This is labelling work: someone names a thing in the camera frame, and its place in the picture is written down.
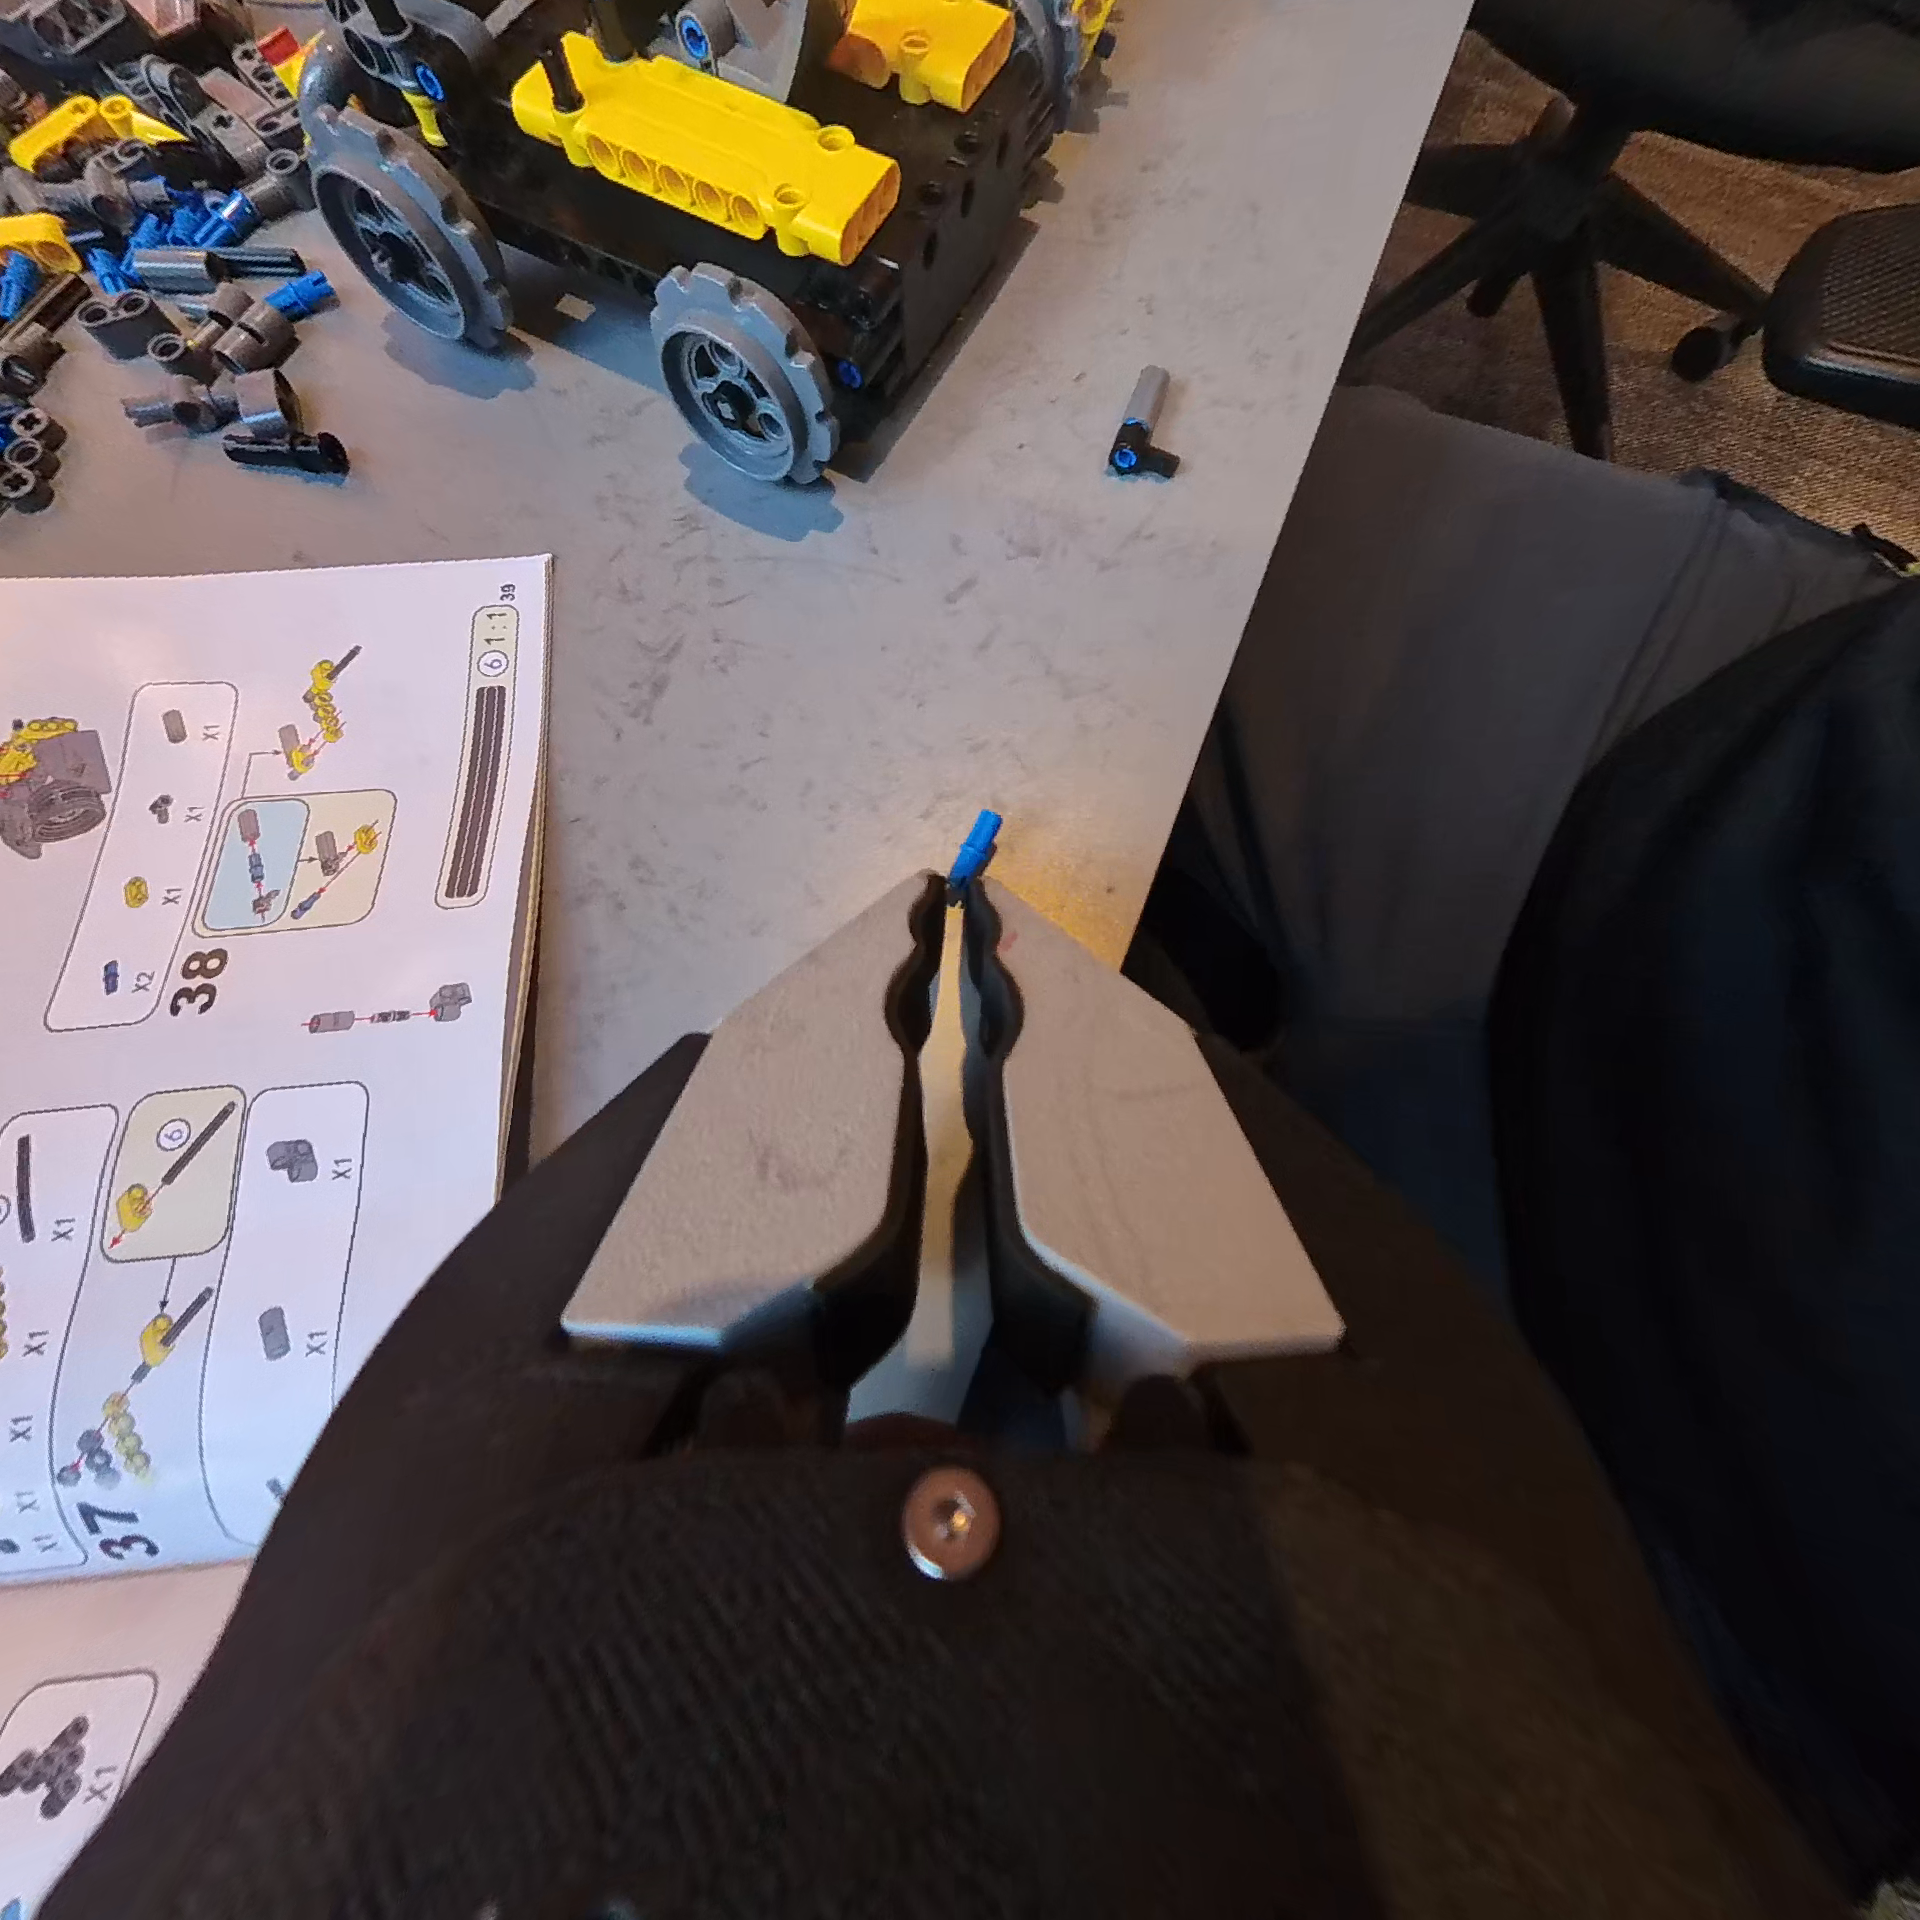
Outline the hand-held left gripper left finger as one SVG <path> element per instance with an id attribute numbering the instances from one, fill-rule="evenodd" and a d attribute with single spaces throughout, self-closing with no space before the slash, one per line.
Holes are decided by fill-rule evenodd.
<path id="1" fill-rule="evenodd" d="M 851 1386 L 899 1344 L 944 926 L 944 879 L 908 876 L 714 1029 L 566 1300 L 571 1338 L 819 1386 Z"/>

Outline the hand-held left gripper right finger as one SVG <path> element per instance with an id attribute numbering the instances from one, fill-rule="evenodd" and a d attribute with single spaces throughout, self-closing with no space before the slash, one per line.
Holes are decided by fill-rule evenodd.
<path id="1" fill-rule="evenodd" d="M 1187 1020 L 1008 887 L 964 892 L 964 1117 L 993 1320 L 969 1418 L 1322 1357 L 1347 1325 Z"/>

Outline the grey sleeve with black pin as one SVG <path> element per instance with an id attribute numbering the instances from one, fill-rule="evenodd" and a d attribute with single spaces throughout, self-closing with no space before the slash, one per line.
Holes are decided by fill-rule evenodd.
<path id="1" fill-rule="evenodd" d="M 1123 477 L 1173 477 L 1182 456 L 1156 440 L 1170 373 L 1146 366 L 1113 431 L 1108 468 Z"/>

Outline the grey desk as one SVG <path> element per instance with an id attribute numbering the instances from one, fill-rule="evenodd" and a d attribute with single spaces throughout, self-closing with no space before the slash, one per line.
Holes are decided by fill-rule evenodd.
<path id="1" fill-rule="evenodd" d="M 1002 809 L 994 876 L 1125 946 L 1466 4 L 1121 4 L 1096 130 L 939 370 L 816 486 L 688 445 L 597 294 L 501 373 L 372 296 L 296 383 L 342 481 L 56 405 L 4 583 L 548 554 L 533 1143 L 588 1122 Z M 1108 468 L 1146 366 L 1173 477 Z"/>

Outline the open instruction booklet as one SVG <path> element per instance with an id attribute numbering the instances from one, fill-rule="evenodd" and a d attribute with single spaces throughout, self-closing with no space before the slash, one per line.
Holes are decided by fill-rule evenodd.
<path id="1" fill-rule="evenodd" d="M 4 583 L 4 1916 L 497 1200 L 552 569 Z"/>

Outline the person's grey trouser leg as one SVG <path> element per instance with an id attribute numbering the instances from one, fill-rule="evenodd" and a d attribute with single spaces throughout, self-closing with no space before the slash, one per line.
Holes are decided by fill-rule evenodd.
<path id="1" fill-rule="evenodd" d="M 1337 389 L 1128 969 L 1508 1312 L 1483 1025 L 1578 782 L 1717 669 L 1892 584 L 1864 538 L 1731 474 Z"/>

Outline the yellow black brick vehicle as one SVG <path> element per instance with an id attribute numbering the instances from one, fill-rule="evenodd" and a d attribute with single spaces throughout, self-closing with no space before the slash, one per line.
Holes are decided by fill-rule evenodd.
<path id="1" fill-rule="evenodd" d="M 322 221 L 482 351 L 506 250 L 652 296 L 665 394 L 816 485 L 894 410 L 1019 224 L 1113 1 L 333 1 L 298 108 Z"/>

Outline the black office chair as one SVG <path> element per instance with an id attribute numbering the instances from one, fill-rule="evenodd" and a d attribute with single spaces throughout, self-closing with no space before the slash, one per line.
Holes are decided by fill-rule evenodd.
<path id="1" fill-rule="evenodd" d="M 1409 201 L 1467 229 L 1370 302 L 1349 366 L 1459 294 L 1488 320 L 1531 281 L 1573 450 L 1593 460 L 1614 456 L 1602 264 L 1713 310 L 1672 351 L 1688 381 L 1729 366 L 1769 300 L 1617 170 L 1633 137 L 1872 175 L 1918 162 L 1915 4 L 1476 1 L 1473 30 L 1552 103 L 1506 146 L 1422 148 Z"/>

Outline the pile of small dark connectors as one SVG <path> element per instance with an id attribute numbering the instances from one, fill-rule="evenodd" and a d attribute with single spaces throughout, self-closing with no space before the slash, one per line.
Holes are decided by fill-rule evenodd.
<path id="1" fill-rule="evenodd" d="M 278 229 L 315 204 L 298 4 L 2 4 L 2 512 L 45 512 L 69 431 L 53 370 L 92 341 L 149 390 L 136 431 L 342 481 L 289 376 L 337 303 Z"/>

